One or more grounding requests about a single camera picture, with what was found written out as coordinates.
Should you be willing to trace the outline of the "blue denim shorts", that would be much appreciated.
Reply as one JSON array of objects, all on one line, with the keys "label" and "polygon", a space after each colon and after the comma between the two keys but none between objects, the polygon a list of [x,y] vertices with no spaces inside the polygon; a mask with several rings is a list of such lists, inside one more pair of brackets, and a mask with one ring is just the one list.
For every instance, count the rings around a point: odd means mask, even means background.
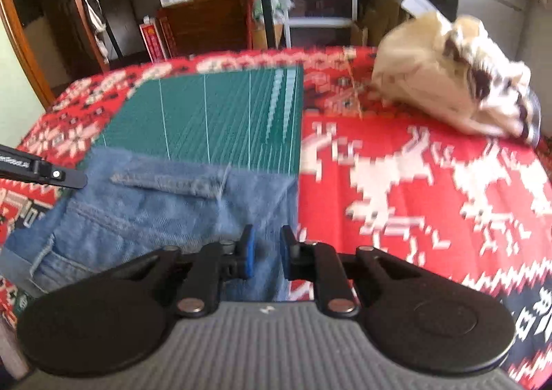
[{"label": "blue denim shorts", "polygon": [[226,283],[230,301],[282,301],[279,241],[295,227],[298,182],[293,175],[170,161],[96,147],[85,159],[88,179],[67,191],[41,219],[17,228],[1,251],[4,278],[39,297],[96,273],[177,246],[185,254],[255,230],[251,279]]}]

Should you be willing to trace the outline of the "green cutting mat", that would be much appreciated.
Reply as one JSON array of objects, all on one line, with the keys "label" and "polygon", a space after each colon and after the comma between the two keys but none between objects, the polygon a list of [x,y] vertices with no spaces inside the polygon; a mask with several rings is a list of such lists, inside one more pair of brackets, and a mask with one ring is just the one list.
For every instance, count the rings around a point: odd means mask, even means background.
[{"label": "green cutting mat", "polygon": [[302,109],[300,65],[160,78],[137,88],[96,145],[296,175]]}]

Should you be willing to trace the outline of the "red patterned tablecloth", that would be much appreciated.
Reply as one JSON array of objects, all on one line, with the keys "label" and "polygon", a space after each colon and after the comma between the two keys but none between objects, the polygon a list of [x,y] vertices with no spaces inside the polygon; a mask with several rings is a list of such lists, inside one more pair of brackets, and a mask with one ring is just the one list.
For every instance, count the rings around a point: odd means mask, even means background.
[{"label": "red patterned tablecloth", "polygon": [[[515,319],[507,373],[528,389],[551,380],[551,157],[504,140],[466,136],[369,86],[371,48],[214,53],[130,66],[71,84],[30,128],[20,148],[73,167],[135,89],[185,73],[299,65],[303,68],[305,160],[300,172],[299,236],[351,253],[373,245],[498,298]],[[418,162],[430,177],[394,184],[384,225],[364,182],[345,163],[390,158],[427,135]]]}]

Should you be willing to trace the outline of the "red sign board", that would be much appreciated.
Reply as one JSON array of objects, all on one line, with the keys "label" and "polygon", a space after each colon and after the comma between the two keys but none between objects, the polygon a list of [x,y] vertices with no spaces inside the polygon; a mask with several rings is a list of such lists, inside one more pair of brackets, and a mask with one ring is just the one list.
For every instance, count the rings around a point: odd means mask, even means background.
[{"label": "red sign board", "polygon": [[156,19],[151,18],[147,22],[140,24],[139,31],[151,62],[156,63],[167,60],[167,50]]}]

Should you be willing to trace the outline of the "dark wooden drawer cabinet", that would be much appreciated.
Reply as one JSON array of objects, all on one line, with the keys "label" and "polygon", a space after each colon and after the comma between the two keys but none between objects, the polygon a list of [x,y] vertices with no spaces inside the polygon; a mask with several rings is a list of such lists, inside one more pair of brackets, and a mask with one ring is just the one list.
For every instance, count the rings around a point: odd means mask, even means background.
[{"label": "dark wooden drawer cabinet", "polygon": [[248,46],[247,0],[192,0],[158,10],[171,58]]}]

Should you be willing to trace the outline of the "cardboard boxes stack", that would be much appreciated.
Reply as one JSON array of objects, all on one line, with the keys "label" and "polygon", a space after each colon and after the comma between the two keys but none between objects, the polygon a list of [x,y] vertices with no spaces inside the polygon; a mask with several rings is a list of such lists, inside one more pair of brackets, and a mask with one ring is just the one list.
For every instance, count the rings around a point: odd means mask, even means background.
[{"label": "cardboard boxes stack", "polygon": [[403,22],[437,12],[430,0],[365,0],[359,20],[351,26],[351,46],[378,46]]}]

